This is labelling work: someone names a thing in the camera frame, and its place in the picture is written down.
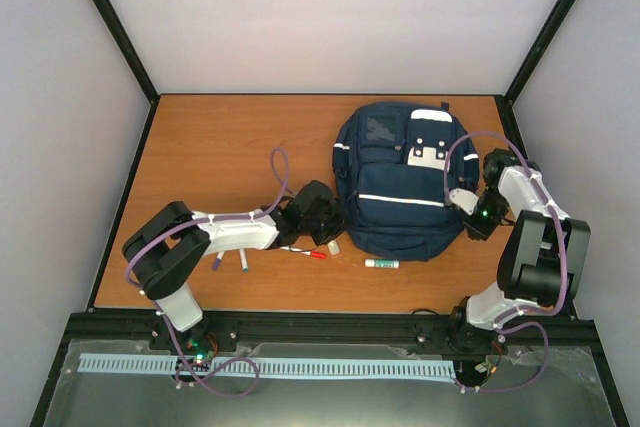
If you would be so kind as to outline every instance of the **brown wood surface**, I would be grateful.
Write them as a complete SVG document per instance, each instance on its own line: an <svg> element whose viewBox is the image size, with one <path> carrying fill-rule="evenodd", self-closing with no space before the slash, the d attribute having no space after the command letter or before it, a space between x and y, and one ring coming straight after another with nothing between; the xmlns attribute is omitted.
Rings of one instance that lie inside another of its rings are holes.
<svg viewBox="0 0 640 427"><path fill-rule="evenodd" d="M293 190L312 179L334 186L331 151L340 126L357 107L380 99L447 101L468 131L502 132L489 96L162 96L95 305L151 306L123 280L121 248L168 202L183 200L193 210L212 213L270 204L278 190L269 167L275 146L289 154ZM502 146L492 138L474 143L481 158ZM248 251L249 273L241 272L237 252L228 252L217 272L209 256L189 284L205 309L407 312L427 307L448 312L495 280L508 235L506 227L487 242L463 234L429 262L401 262L390 270L365 268L364 259L371 256L343 234L341 253L327 260ZM311 246L306 240L298 245ZM326 246L320 250L328 252Z"/></svg>

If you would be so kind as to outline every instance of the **white wall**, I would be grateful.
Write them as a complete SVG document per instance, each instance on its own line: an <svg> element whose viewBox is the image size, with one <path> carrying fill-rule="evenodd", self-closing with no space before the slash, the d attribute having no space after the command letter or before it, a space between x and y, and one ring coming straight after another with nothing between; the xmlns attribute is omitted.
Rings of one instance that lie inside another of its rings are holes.
<svg viewBox="0 0 640 427"><path fill-rule="evenodd" d="M112 0L160 92L504 93L555 0Z"/></svg>
<svg viewBox="0 0 640 427"><path fill-rule="evenodd" d="M90 0L0 0L0 19L0 424L22 427L84 309L148 105Z"/></svg>
<svg viewBox="0 0 640 427"><path fill-rule="evenodd" d="M640 425L640 9L578 0L516 102L549 190L592 237L577 308L594 318Z"/></svg>

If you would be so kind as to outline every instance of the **backpack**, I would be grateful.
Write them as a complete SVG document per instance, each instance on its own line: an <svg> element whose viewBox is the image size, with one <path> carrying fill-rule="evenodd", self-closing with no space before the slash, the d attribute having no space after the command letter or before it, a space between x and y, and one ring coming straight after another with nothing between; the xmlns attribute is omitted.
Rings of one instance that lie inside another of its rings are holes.
<svg viewBox="0 0 640 427"><path fill-rule="evenodd" d="M353 113L333 146L333 171L356 247L387 259L424 261L453 242L463 230L463 213L444 205L444 160L466 133L446 103L383 101ZM453 152L449 187L475 191L479 175L467 139Z"/></svg>

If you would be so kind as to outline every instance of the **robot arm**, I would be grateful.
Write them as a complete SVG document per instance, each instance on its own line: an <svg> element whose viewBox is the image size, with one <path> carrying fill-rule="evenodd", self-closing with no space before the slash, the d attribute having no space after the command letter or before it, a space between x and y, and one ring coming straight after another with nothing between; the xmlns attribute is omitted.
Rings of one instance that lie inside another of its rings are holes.
<svg viewBox="0 0 640 427"><path fill-rule="evenodd" d="M171 236L175 244L163 241L148 249L154 239L189 221L197 222ZM310 235L316 245L322 245L344 229L344 215L333 192L312 181L286 206L278 206L268 215L263 209L206 214L189 210L183 202L172 202L127 240L122 252L132 262L142 249L148 249L132 268L141 293L155 301L176 329L184 332L202 319L202 310L186 283L202 257L236 249L277 249L292 245L300 235Z"/></svg>
<svg viewBox="0 0 640 427"><path fill-rule="evenodd" d="M454 310L457 320L453 338L456 331L468 331L469 326L487 331L500 329L513 317L557 302L560 259L550 206L560 219L567 252L565 301L576 295L589 243L589 226L560 209L542 185L537 165L529 163L528 167L531 177L510 151L496 149L484 159L485 190L479 198L460 189L451 192L451 202L465 212L465 228L474 240L486 240L509 208L516 218L500 258L496 282L481 294L464 299ZM530 178L538 181L546 199L534 189Z"/></svg>

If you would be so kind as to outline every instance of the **purple cable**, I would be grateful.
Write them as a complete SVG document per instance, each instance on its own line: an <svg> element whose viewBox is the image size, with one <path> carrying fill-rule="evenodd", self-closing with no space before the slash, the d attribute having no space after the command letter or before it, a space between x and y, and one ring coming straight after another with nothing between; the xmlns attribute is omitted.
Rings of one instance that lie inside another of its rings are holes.
<svg viewBox="0 0 640 427"><path fill-rule="evenodd" d="M558 239L558 257L560 258L560 293L558 294L558 300L556 302L556 305L553 307L552 310L546 310L538 307L523 307L523 309L539 315L554 316L558 312L560 312L560 310L562 310L562 307L564 306L564 301L567 297L567 283L568 283L567 281L567 277L568 277L567 249L564 245L564 237L562 235L562 226L560 225L560 219L558 217L558 213L551 205L549 205L549 202L551 201L551 199L547 197L547 194L545 194L542 186L538 183L536 179L531 178L531 169L527 165L526 159L524 158L522 153L518 150L518 148L512 142L510 142L507 138L505 138L503 135L498 134L497 132L491 132L491 131L471 132L469 134L463 135L458 140L456 140L449 148L449 151L447 152L447 157L444 160L443 177L444 177L445 204L449 203L449 185L448 185L447 174L449 172L449 164L451 163L451 154L456 149L456 147L458 147L458 145L460 145L462 142L472 137L478 137L478 136L495 137L496 139L500 139L506 142L507 145L511 148L511 150L516 154L516 157L518 157L518 160L522 164L524 173L529 178L529 181L531 182L531 185L535 189L536 193L540 196L542 201L545 202L545 204L547 204L546 208L549 211L549 214L551 215L551 219L553 220L553 226L555 228L556 237ZM498 317L496 317L496 319L494 320L494 324L502 325L504 324L506 319L511 317L513 314L520 315L519 314L520 312L522 311L519 310L517 307L514 307L513 309L510 309L504 312L502 315L499 315Z"/></svg>
<svg viewBox="0 0 640 427"><path fill-rule="evenodd" d="M540 366L540 370L538 370L538 372L536 372L536 375L531 377L526 382L523 382L522 384L514 385L513 387L504 387L504 388L500 388L500 389L484 389L484 388L481 387L478 390L478 392L483 392L483 393L486 393L486 394L505 394L507 392L514 392L516 390L524 389L525 387L529 387L530 385L532 385L532 384L536 383L538 380L540 380L540 378L542 377L542 374L544 374L544 371L547 370L547 367L549 365L549 337L547 336L547 332L544 330L544 327L542 327L542 325L540 325L538 322L524 322L524 323L522 323L520 325L516 325L515 327L512 327L510 329L498 330L497 332L500 333L500 334L503 334L503 335L509 335L509 334L513 334L514 332L517 332L519 330L525 329L527 327L535 327L535 328L539 329L540 333L542 334L542 340L544 341L544 359L542 360L542 365ZM460 381L458 381L458 379L455 380L455 383L461 389L462 388L472 388L470 386L462 385L460 383Z"/></svg>
<svg viewBox="0 0 640 427"><path fill-rule="evenodd" d="M280 176L278 175L277 171L275 170L274 158L275 158L275 154L277 152L279 152L282 155L282 159L284 160L284 179L280 179ZM273 172L274 172L274 174L276 176L276 179L278 180L278 182L280 182L280 191L278 192L278 196L276 197L276 199L267 208L267 210L256 214L253 217L254 219L260 219L262 217L265 217L265 216L269 215L278 206L278 204L280 204L280 202L282 201L282 197L284 197L285 192L291 192L287 187L287 184L289 183L289 158L287 157L287 153L285 152L285 150L282 147L276 147L275 149L273 149L271 151L271 155L270 155L270 162L271 162L271 168L272 168L272 170L273 170ZM228 214L228 215L216 215L215 218L216 218L216 220L246 220L246 219L251 219L251 215L248 214L248 213L247 214ZM189 221L184 222L184 223L182 223L180 225L176 225L175 227L172 227L171 229L167 230L166 232L163 232L162 234L160 234L155 239L151 240L151 242L149 242L142 249L140 249L140 251L136 255L133 256L131 261L129 261L129 264L127 265L127 268L125 269L125 272L124 272L125 280L129 284L131 284L132 286L134 286L134 287L139 289L140 288L140 284L131 278L131 271L133 270L133 267L140 261L140 259L142 257L144 257L156 245L160 244L161 242L164 242L166 239L168 239L173 234L176 234L178 232L181 232L181 231L183 231L185 229L188 229L190 227L196 226L198 224L203 224L203 223L207 223L207 222L209 222L209 218L208 217L205 217L205 218L202 218L202 219L189 220ZM159 312L162 312L162 309L160 308L160 306L156 302L154 302L154 304L156 306L156 309ZM201 379L193 371L193 369L191 368L189 362L187 361L184 353L182 352L182 349L180 348L180 343L178 342L178 339L176 338L176 334L175 334L175 332L173 330L173 325L171 324L171 321L167 318L166 315L163 315L163 318L164 318L165 324L167 324L167 329L169 330L169 335L171 336L171 340L173 342L173 346L175 347L176 352L178 353L178 357L182 361L183 366L186 367L186 370L189 371L189 373L193 376L193 378L195 379L195 381L198 384L203 386L207 391L211 392L212 394L218 395L220 397L226 397L226 398L243 397L243 396L248 395L251 392L253 392L253 390L258 385L258 381L260 379L260 369L258 368L258 365L255 362L253 362L250 359L244 358L244 357L237 357L237 358L234 358L234 359L230 359L230 360L220 364L215 370L211 371L209 374L207 374L204 378ZM206 379L210 378L211 376L213 376L214 374L219 372L221 369L223 369L227 365L232 364L234 362L246 362L249 365L251 365L251 367L255 371L256 377L255 377L255 380L254 380L253 384L251 385L251 387L249 387L249 389L247 389L246 391L244 391L244 392L242 392L240 394L231 394L230 395L230 394L225 394L224 392L220 392L220 391L208 386L204 382Z"/></svg>

